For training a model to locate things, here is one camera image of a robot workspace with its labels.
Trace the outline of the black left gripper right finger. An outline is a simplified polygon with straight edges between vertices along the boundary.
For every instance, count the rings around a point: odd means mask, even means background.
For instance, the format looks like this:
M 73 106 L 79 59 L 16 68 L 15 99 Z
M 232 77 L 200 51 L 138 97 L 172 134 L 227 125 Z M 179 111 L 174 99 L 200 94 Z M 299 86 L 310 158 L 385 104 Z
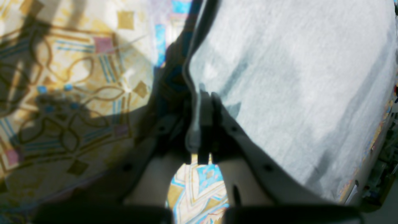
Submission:
M 218 164 L 230 199 L 224 224 L 363 224 L 361 213 L 322 199 L 288 175 L 260 149 L 216 93 L 213 127 Z

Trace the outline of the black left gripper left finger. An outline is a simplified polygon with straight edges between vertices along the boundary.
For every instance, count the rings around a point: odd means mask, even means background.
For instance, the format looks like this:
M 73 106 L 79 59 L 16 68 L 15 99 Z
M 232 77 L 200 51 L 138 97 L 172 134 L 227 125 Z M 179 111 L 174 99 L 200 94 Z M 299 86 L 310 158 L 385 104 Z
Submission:
M 166 207 L 170 182 L 191 161 L 185 136 L 192 95 L 158 119 L 104 176 L 71 198 L 39 207 L 33 224 L 173 224 Z

